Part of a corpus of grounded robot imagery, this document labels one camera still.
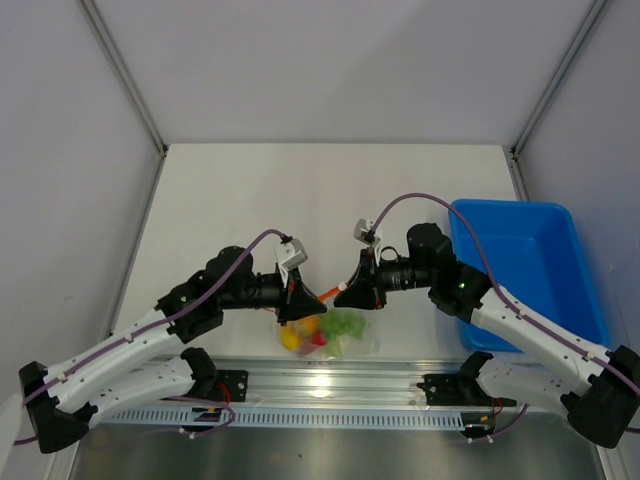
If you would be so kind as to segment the green grape bunch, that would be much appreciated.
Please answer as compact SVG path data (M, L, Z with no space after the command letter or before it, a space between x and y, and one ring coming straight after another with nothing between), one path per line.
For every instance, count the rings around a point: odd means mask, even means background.
M360 311L348 309L330 309L319 323L327 339L340 336L361 339L368 327L369 322Z

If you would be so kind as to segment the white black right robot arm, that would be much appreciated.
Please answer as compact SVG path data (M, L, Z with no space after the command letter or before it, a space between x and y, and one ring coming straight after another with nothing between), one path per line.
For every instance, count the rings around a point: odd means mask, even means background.
M439 311L501 337L537 361L530 367L473 353L457 373L464 401L475 404L488 396L544 409L607 449L628 432L639 409L636 352L625 346L610 350L536 312L491 274L458 260L451 240L434 223L411 227L408 256L394 260L383 259L373 221L359 220L354 237L365 247L335 307L380 310L390 292L425 288Z

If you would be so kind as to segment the white cauliflower green leaves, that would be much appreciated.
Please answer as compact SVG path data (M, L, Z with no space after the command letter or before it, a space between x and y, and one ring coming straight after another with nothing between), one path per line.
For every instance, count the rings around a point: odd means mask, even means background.
M350 346L350 340L345 336L332 338L324 345L324 354L329 358L343 358Z

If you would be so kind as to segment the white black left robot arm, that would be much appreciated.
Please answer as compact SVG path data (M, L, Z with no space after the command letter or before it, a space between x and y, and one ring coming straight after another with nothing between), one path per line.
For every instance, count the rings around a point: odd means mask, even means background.
M63 450L104 418L149 402L215 399L218 370L191 343L220 327L227 310L271 309L282 325L325 313L302 280L305 253L288 242L276 258L274 272L259 274L247 249L226 247L121 333L65 362L22 367L20 385L39 450Z

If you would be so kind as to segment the orange yellow mango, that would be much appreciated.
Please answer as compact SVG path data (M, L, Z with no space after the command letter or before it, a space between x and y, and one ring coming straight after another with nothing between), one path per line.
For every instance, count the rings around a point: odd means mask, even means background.
M301 338L294 327L283 327L280 330L280 340L283 347L291 352L300 348Z

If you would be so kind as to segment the red chili pepper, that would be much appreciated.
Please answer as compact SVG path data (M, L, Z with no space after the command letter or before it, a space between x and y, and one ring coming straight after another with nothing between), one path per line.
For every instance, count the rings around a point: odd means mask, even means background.
M324 346L327 343L327 340L324 334L321 331L316 331L311 337L310 342L315 346Z

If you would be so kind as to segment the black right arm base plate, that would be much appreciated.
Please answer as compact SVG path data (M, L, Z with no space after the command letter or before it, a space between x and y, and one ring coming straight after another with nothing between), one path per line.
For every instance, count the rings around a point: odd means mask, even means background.
M463 407L515 407L517 401L504 397L490 397L475 379L459 374L425 374L416 384L426 397L430 406Z

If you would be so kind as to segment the clear zip bag red zipper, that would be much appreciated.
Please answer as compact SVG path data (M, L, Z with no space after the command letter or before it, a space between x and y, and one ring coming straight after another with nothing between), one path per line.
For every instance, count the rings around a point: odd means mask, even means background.
M275 343L300 359L352 360L378 352L380 342L374 319L365 311L333 305L337 295L347 286L341 282L319 296L328 307L324 314L286 325L274 322L271 330Z

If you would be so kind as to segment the red orange mango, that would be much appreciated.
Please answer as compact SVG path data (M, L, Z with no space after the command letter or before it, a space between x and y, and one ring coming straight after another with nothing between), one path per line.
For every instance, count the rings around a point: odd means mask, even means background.
M297 321L297 330L303 337L310 337L318 330L320 317L317 315L308 316Z

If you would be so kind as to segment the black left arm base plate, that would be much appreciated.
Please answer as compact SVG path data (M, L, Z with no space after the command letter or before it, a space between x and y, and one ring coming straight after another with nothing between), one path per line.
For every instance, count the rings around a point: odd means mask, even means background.
M222 403L244 403L249 386L247 370L220 370L214 386L204 398Z

